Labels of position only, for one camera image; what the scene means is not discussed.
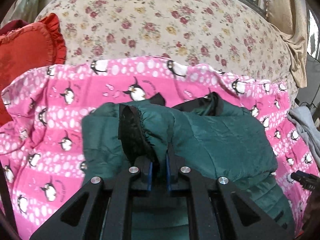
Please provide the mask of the dark green puffer jacket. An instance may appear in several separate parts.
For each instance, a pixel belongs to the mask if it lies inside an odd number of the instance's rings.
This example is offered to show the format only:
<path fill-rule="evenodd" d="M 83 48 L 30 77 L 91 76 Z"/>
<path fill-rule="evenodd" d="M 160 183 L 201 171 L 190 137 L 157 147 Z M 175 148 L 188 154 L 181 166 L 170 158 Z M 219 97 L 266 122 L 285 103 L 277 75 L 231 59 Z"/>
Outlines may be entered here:
<path fill-rule="evenodd" d="M 113 178 L 147 155 L 156 163 L 150 198 L 133 205 L 133 239 L 188 239 L 187 204 L 164 197 L 168 146 L 203 176 L 227 177 L 293 236 L 289 201 L 276 182 L 278 164 L 264 126 L 250 111 L 217 93 L 166 107 L 161 95 L 149 100 L 105 103 L 82 119 L 85 181 Z"/>

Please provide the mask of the grey folded garment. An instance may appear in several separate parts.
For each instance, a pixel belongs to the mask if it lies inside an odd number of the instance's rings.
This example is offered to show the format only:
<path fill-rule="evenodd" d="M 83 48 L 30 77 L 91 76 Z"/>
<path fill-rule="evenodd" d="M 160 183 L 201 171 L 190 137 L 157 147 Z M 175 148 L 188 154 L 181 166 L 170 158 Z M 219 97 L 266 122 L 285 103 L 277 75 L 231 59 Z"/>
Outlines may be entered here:
<path fill-rule="evenodd" d="M 306 106 L 289 110 L 287 118 L 296 127 L 297 133 L 308 145 L 312 157 L 319 167 L 319 131 L 317 130 L 311 112 Z"/>

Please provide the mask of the floral bed sheet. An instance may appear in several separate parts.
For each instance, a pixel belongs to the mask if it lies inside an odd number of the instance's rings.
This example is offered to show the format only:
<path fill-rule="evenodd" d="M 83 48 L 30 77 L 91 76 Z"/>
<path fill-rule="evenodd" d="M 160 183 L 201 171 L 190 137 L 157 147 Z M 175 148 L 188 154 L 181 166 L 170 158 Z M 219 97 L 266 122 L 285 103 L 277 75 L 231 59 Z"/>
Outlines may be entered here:
<path fill-rule="evenodd" d="M 169 57 L 190 66 L 284 81 L 292 98 L 286 44 L 261 15 L 238 0 L 51 0 L 67 62 L 133 56 Z"/>

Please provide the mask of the red heart ruffled pillow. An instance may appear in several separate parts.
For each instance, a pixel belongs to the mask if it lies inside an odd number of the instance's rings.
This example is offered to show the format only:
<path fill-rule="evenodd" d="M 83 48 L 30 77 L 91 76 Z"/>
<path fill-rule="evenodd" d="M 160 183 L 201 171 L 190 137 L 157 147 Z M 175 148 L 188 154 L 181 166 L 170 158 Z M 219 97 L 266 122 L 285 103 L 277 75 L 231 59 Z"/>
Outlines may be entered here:
<path fill-rule="evenodd" d="M 66 61 L 66 44 L 60 21 L 51 13 L 1 36 L 1 89 L 26 71 Z"/>

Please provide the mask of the pink penguin quilt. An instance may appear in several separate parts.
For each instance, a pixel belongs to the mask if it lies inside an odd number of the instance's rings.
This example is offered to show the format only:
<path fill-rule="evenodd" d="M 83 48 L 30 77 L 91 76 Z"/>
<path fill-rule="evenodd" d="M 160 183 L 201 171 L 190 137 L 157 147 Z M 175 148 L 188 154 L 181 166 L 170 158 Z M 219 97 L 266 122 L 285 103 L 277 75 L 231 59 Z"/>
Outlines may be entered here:
<path fill-rule="evenodd" d="M 318 168 L 287 118 L 286 85 L 147 56 L 35 68 L 3 89 L 12 120 L 1 127 L 1 162 L 20 237 L 29 239 L 85 182 L 85 116 L 108 102 L 159 94 L 166 107 L 174 107 L 210 93 L 246 108 L 264 126 L 278 164 L 274 177 L 299 233 L 309 193 L 290 175 L 298 170 L 318 174 Z"/>

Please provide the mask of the dark maroon pillow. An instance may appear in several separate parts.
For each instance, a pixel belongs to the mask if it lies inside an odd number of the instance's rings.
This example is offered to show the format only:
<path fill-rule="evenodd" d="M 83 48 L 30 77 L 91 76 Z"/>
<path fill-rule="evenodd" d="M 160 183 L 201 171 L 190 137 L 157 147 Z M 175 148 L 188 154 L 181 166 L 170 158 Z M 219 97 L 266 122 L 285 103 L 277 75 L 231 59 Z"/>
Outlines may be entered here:
<path fill-rule="evenodd" d="M 24 20 L 13 20 L 9 23 L 7 23 L 6 25 L 4 25 L 3 27 L 1 27 L 0 29 L 0 35 L 7 35 L 7 33 L 19 29 L 19 28 L 23 28 L 24 26 L 28 25 L 28 22 L 25 22 Z"/>

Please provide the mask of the beige curtain right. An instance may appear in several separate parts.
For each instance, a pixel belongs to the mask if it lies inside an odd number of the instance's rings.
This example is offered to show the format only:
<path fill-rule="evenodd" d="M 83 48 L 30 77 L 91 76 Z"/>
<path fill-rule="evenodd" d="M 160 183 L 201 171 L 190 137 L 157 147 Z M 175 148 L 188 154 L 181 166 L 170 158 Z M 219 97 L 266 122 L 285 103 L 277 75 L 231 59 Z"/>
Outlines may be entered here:
<path fill-rule="evenodd" d="M 306 59 L 308 19 L 305 0 L 265 0 L 268 21 L 286 43 L 291 56 L 290 72 L 299 88 L 307 86 Z"/>

